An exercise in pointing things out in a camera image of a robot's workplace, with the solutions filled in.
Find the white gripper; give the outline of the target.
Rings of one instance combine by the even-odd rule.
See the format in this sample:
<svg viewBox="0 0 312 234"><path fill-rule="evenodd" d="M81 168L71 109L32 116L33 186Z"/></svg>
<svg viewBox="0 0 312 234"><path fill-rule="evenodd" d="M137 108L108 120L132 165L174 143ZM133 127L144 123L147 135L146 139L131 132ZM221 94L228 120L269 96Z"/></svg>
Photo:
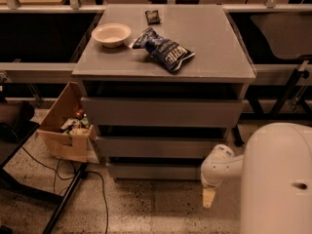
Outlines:
<svg viewBox="0 0 312 234"><path fill-rule="evenodd" d="M236 156L233 150L224 144L216 145L201 165L203 189L203 207L212 206L215 189L224 180L240 177L243 169L243 155Z"/></svg>

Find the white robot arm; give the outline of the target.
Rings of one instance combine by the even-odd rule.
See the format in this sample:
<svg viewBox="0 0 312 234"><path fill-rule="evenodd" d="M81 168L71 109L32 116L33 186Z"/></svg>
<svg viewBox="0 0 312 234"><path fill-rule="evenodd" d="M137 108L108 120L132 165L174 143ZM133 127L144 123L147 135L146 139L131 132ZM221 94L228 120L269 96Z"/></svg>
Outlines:
<svg viewBox="0 0 312 234"><path fill-rule="evenodd" d="M217 188L241 180L241 234L312 234L312 128L274 123L256 130L237 156L218 144L201 166Z"/></svg>

